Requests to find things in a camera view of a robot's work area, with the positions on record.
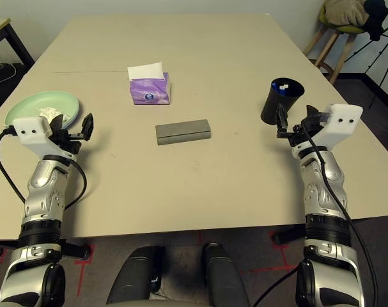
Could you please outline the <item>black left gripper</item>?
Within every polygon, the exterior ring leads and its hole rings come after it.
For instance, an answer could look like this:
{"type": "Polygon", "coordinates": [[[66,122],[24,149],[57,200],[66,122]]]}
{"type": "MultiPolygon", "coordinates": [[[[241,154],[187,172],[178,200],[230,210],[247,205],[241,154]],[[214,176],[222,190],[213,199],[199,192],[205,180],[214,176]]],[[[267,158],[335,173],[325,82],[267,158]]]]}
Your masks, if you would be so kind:
{"type": "Polygon", "coordinates": [[[63,129],[63,114],[59,114],[51,120],[50,129],[53,131],[52,142],[54,144],[66,152],[77,154],[81,148],[81,140],[89,141],[92,135],[94,129],[93,115],[89,113],[84,117],[81,133],[71,134],[63,129]]]}

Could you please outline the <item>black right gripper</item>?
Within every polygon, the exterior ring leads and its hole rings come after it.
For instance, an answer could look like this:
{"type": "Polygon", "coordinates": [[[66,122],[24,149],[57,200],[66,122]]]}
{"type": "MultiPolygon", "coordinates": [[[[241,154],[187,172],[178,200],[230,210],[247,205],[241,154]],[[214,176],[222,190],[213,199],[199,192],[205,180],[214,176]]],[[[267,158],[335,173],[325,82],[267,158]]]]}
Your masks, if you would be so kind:
{"type": "Polygon", "coordinates": [[[300,124],[293,127],[292,132],[288,132],[288,114],[286,108],[282,104],[277,105],[276,109],[276,125],[277,138],[284,138],[289,141],[290,146],[297,146],[313,137],[322,130],[320,125],[322,113],[311,105],[306,106],[307,116],[300,124]]]}

